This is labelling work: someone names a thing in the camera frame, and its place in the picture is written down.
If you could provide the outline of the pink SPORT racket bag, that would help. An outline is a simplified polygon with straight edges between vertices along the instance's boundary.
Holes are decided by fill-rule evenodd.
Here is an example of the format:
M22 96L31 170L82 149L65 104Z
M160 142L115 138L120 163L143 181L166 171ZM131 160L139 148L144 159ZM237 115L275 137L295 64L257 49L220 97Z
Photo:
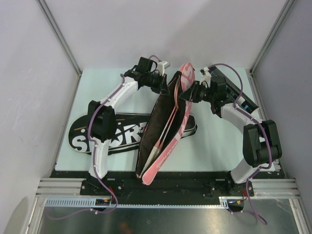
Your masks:
M170 94L159 95L140 140L135 174L150 185L182 138L192 103L179 98L195 81L195 70L184 63L168 84Z

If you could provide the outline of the black SPORT racket bag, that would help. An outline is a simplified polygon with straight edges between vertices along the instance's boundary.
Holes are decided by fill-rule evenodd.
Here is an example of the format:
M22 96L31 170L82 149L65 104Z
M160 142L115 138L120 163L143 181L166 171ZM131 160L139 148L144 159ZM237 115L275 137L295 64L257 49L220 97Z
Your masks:
M117 130L109 145L108 154L138 149L149 118L149 114L117 113ZM88 126L89 118L87 115L74 120L69 129L68 143L73 150L91 155L91 146L87 136Z

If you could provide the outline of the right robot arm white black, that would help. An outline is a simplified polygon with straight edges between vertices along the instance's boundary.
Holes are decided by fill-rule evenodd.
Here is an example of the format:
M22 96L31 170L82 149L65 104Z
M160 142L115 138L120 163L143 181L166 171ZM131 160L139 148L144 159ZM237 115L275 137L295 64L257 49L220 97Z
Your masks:
M260 170L270 169L273 162L282 156L276 123L252 116L239 107L237 101L228 98L224 77L211 78L209 86L195 81L179 97L193 103L210 103L213 114L230 122L242 133L243 159L230 171L225 183L225 191L229 195L237 195L242 191L242 183L248 184Z

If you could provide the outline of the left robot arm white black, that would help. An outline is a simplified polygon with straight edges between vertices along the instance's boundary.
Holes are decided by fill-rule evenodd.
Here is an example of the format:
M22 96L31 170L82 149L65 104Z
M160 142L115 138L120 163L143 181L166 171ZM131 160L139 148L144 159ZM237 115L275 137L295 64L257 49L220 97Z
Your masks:
M165 74L165 69L169 66L170 63L165 60L154 61L141 57L137 65L120 75L120 84L109 95L88 104L87 139L92 155L89 174L96 178L90 188L97 195L104 194L108 189L108 183L103 178L108 173L109 145L117 130L116 109L144 86L154 93L169 95Z

